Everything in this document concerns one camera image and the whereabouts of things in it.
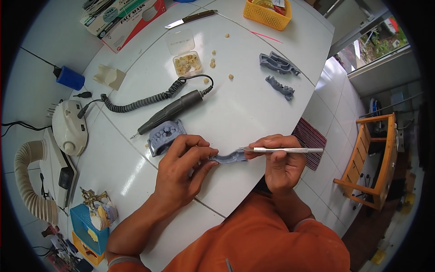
forearm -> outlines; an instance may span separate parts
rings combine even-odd
[[[282,194],[272,194],[272,199],[279,216],[291,232],[300,221],[308,218],[314,219],[310,207],[298,197],[293,189]]]
[[[123,220],[110,234],[106,252],[119,255],[139,255],[145,249],[154,227],[172,215],[159,206],[151,195],[133,214]]]

wooden frame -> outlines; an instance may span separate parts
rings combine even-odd
[[[387,137],[386,138],[372,138],[367,128],[368,122],[377,122],[388,120]],[[366,206],[381,210],[385,203],[385,199],[390,188],[393,178],[394,166],[397,158],[397,142],[396,142],[396,127],[395,115],[388,114],[370,118],[358,119],[357,124],[361,124],[359,128],[358,137],[355,143],[352,156],[348,166],[341,179],[334,179],[334,183],[339,184],[343,191],[344,196],[360,202]],[[385,153],[382,159],[382,166],[376,181],[375,188],[368,188],[358,185],[359,176],[362,168],[364,167],[365,158],[367,157],[368,148],[371,142],[385,142]],[[374,203],[370,203],[361,198],[352,196],[353,190],[358,190],[364,193],[373,195]]]

gray dental model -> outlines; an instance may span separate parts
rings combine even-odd
[[[282,84],[279,84],[278,81],[275,80],[275,77],[268,76],[266,78],[266,81],[270,83],[270,85],[280,93],[282,93],[287,101],[290,101],[293,99],[293,88],[289,86],[282,86]]]
[[[286,74],[291,71],[295,76],[297,76],[301,73],[301,71],[291,61],[284,59],[273,51],[269,56],[266,54],[260,54],[260,65],[278,71],[280,74]]]
[[[227,163],[232,163],[232,162],[236,162],[236,161],[248,161],[247,158],[245,158],[244,156],[244,151],[242,148],[236,149],[236,151],[226,155],[226,156],[221,156],[219,154],[217,154],[214,157],[211,157],[209,159],[210,161],[217,161],[218,163],[221,164],[227,164]]]
[[[186,134],[181,120],[166,121],[150,132],[148,146],[151,151],[151,156],[159,156],[165,153],[175,138],[180,134]]]

paper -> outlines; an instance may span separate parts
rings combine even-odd
[[[278,7],[285,7],[285,2],[284,2],[284,0],[272,0],[272,3],[273,3],[275,6],[278,6]]]

small transparent container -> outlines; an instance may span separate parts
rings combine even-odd
[[[175,72],[179,77],[189,77],[202,72],[202,63],[198,52],[194,51],[195,41],[190,29],[169,33],[166,44],[171,55]]]

